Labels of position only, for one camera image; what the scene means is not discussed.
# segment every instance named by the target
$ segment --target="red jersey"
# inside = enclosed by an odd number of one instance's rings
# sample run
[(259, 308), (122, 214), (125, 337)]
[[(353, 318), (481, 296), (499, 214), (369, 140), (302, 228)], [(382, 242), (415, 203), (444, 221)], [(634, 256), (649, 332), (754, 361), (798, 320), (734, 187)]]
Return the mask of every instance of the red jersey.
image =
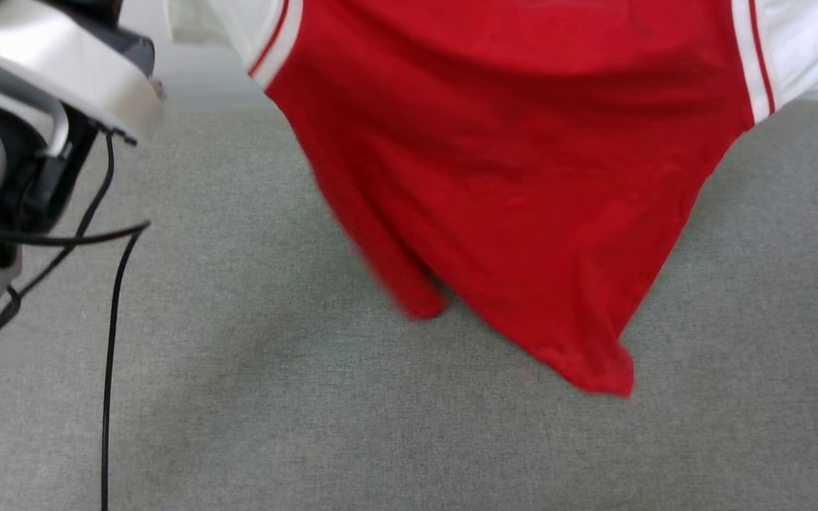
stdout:
[(286, 0), (251, 75), (407, 314), (445, 307), (436, 275), (578, 388), (629, 395), (619, 337), (702, 183), (796, 96), (773, 87), (758, 12)]

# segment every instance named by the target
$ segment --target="gray fabric surface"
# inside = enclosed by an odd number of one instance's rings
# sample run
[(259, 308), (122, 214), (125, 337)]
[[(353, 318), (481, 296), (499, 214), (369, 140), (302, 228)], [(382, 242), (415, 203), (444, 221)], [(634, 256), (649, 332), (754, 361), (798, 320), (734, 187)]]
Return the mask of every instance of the gray fabric surface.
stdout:
[[(630, 400), (575, 391), (464, 305), (400, 317), (279, 114), (186, 114), (118, 163), (94, 230), (155, 226), (122, 305), (116, 510), (818, 510), (818, 104), (704, 188), (624, 336)], [(97, 507), (120, 251), (79, 251), (0, 337), (0, 509)]]

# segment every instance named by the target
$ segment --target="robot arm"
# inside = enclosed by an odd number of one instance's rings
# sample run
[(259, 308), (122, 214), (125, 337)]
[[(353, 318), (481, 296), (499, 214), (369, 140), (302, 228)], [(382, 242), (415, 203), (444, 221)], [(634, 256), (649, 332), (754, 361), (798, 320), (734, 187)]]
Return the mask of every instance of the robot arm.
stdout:
[[(121, 0), (0, 0), (0, 229), (53, 228), (100, 131), (134, 142), (162, 119), (153, 44), (117, 26)], [(45, 136), (20, 116), (44, 113)], [(21, 249), (0, 242), (0, 298)]]

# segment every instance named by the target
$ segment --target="black wire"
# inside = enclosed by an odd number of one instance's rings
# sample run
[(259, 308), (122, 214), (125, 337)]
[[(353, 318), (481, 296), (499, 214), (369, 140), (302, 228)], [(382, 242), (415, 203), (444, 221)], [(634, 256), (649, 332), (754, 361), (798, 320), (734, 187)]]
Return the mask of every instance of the black wire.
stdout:
[(21, 294), (10, 285), (6, 288), (6, 291), (9, 292), (11, 301), (9, 301), (9, 304), (0, 312), (0, 330), (17, 316), (17, 313), (21, 310)]
[(81, 236), (81, 237), (49, 237), (28, 235), (28, 233), (17, 233), (9, 230), (0, 229), (0, 240), (11, 243), (19, 243), (20, 245), (29, 246), (87, 246), (99, 245), (107, 241), (114, 241), (116, 239), (123, 239), (124, 237), (142, 233), (143, 230), (150, 226), (150, 222), (142, 222), (136, 226), (126, 227), (110, 233), (102, 233), (101, 235)]
[[(94, 201), (87, 207), (87, 211), (85, 211), (84, 216), (81, 219), (81, 223), (78, 224), (77, 230), (75, 230), (75, 237), (80, 237), (87, 233), (90, 223), (94, 220), (94, 215), (97, 214), (97, 210), (100, 208), (100, 203), (102, 203), (103, 198), (107, 196), (111, 182), (113, 182), (113, 176), (116, 174), (116, 154), (114, 154), (113, 149), (113, 133), (106, 132), (105, 138), (107, 139), (107, 174), (103, 178), (103, 184), (100, 185), (100, 189), (97, 190), (97, 195), (95, 195)], [(49, 274), (53, 272), (53, 270), (58, 268), (58, 266), (62, 264), (62, 261), (65, 261), (65, 259), (71, 255), (71, 252), (74, 251), (75, 246), (66, 246), (63, 248), (62, 251), (59, 252), (51, 262), (49, 262), (49, 265), (47, 265), (46, 268), (43, 268), (43, 271), (39, 272), (33, 279), (31, 279), (31, 281), (25, 285), (23, 289), (21, 289), (21, 291), (14, 292), (14, 288), (9, 287), (11, 300), (2, 309), (2, 311), (0, 311), (0, 332), (4, 327), (11, 323), (14, 317), (17, 317), (18, 312), (21, 310), (21, 302), (23, 298), (33, 291), (33, 288), (37, 287), (37, 285), (39, 285), (43, 279), (46, 279)]]
[(101, 439), (102, 452), (100, 466), (100, 505), (103, 511), (107, 511), (109, 508), (109, 412), (111, 408), (111, 387), (113, 386), (113, 363), (114, 356), (116, 355), (116, 330), (118, 327), (119, 298), (122, 293), (122, 280), (124, 278), (124, 272), (126, 272), (128, 260), (131, 258), (131, 253), (134, 250), (134, 246), (137, 244), (137, 240), (140, 239), (141, 233), (143, 233), (143, 231), (150, 226), (150, 222), (143, 222), (137, 224), (137, 226), (131, 226), (127, 229), (121, 229), (111, 233), (103, 233), (103, 235), (83, 236), (91, 220), (93, 220), (95, 212), (97, 212), (97, 207), (99, 207), (105, 193), (107, 193), (111, 179), (113, 179), (114, 155), (113, 148), (111, 147), (110, 135), (107, 135), (107, 148), (109, 151), (109, 168), (107, 169), (107, 176), (104, 178), (104, 183), (101, 185), (100, 191), (97, 192), (97, 196), (94, 198), (93, 203), (90, 204), (90, 207), (87, 207), (87, 213), (84, 214), (84, 218), (82, 218), (81, 224), (78, 226), (78, 235), (76, 237), (54, 238), (47, 236), (27, 235), (26, 233), (0, 229), (0, 241), (20, 243), (21, 245), (64, 247), (64, 250), (59, 252), (59, 255), (57, 255), (56, 258), (53, 259), (48, 266), (46, 266), (46, 269), (43, 269), (43, 271), (37, 275), (37, 278), (33, 279), (33, 281), (30, 282), (30, 284), (27, 285), (27, 287), (23, 289), (21, 293), (16, 291), (16, 289), (10, 285), (7, 287), (7, 292), (9, 292), (11, 301), (6, 308), (4, 308), (3, 312), (0, 313), (0, 329), (17, 315), (21, 308), (21, 299), (23, 297), (22, 293), (26, 295), (26, 293), (33, 289), (33, 287), (39, 284), (39, 282), (41, 282), (46, 275), (49, 275), (49, 273), (51, 273), (56, 266), (64, 261), (64, 259), (68, 257), (69, 253), (74, 251), (75, 248), (78, 246), (94, 245), (95, 243), (105, 243), (123, 237), (130, 238), (124, 252), (122, 253), (122, 260), (119, 262), (119, 266), (116, 269), (116, 281), (114, 281), (113, 286), (113, 298), (111, 299), (111, 311), (109, 317), (107, 368), (105, 368), (103, 385), (103, 431)]
[[(95, 195), (94, 201), (87, 207), (87, 211), (85, 211), (84, 217), (81, 219), (81, 223), (78, 224), (77, 230), (75, 230), (75, 237), (81, 237), (87, 233), (87, 227), (89, 227), (90, 223), (94, 220), (94, 215), (97, 214), (97, 210), (100, 208), (100, 203), (102, 203), (103, 198), (107, 196), (109, 187), (113, 183), (113, 176), (116, 175), (116, 155), (113, 151), (113, 133), (107, 133), (107, 155), (109, 158), (107, 164), (107, 174), (103, 178), (103, 184), (100, 185), (100, 189), (97, 190), (97, 195)], [(21, 297), (26, 297), (28, 293), (33, 291), (33, 288), (37, 287), (37, 285), (39, 285), (40, 282), (46, 278), (46, 276), (49, 276), (53, 270), (58, 268), (58, 266), (62, 264), (62, 261), (65, 261), (65, 259), (71, 255), (71, 252), (74, 251), (75, 246), (66, 246), (64, 249), (62, 249), (62, 252), (59, 252), (58, 255), (52, 259), (52, 262), (49, 262), (49, 265), (46, 266), (46, 268), (43, 268), (43, 271), (39, 272), (39, 274), (37, 274), (32, 281), (21, 289), (19, 293)]]
[(113, 287), (113, 305), (109, 316), (109, 340), (107, 343), (107, 375), (103, 384), (103, 437), (102, 453), (100, 458), (100, 508), (103, 511), (109, 509), (109, 410), (111, 407), (111, 394), (113, 394), (113, 359), (116, 355), (116, 328), (119, 317), (119, 297), (122, 293), (122, 278), (128, 265), (128, 258), (131, 257), (134, 244), (141, 233), (132, 235), (128, 240), (128, 245), (122, 253), (122, 261), (116, 271), (116, 282)]

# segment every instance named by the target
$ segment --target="black plastic part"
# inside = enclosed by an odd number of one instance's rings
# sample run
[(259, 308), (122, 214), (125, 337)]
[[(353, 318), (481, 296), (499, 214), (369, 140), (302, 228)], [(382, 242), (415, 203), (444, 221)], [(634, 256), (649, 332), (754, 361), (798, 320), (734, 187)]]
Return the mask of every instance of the black plastic part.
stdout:
[(118, 26), (123, 2), (124, 0), (50, 0), (50, 4), (69, 7), (113, 28)]
[[(153, 75), (153, 63), (156, 52), (153, 41), (137, 33), (122, 28), (109, 29), (84, 18), (75, 17), (84, 29), (93, 33), (98, 39), (116, 50), (130, 62), (136, 65), (147, 77)], [(45, 162), (42, 172), (36, 183), (28, 191), (23, 206), (23, 217), (33, 218), (32, 224), (25, 225), (25, 231), (32, 233), (49, 232), (58, 223), (65, 210), (65, 205), (71, 198), (75, 188), (75, 181), (81, 173), (84, 162), (90, 154), (90, 149), (103, 129), (94, 120), (74, 108), (65, 106), (68, 114), (68, 142), (67, 150), (61, 158), (49, 159)]]
[(43, 137), (21, 117), (0, 108), (0, 140), (6, 168), (0, 188), (0, 229), (22, 229), (23, 198), (43, 165), (39, 152), (46, 147)]
[(114, 28), (118, 26), (123, 0), (49, 0), (49, 3), (67, 7)]

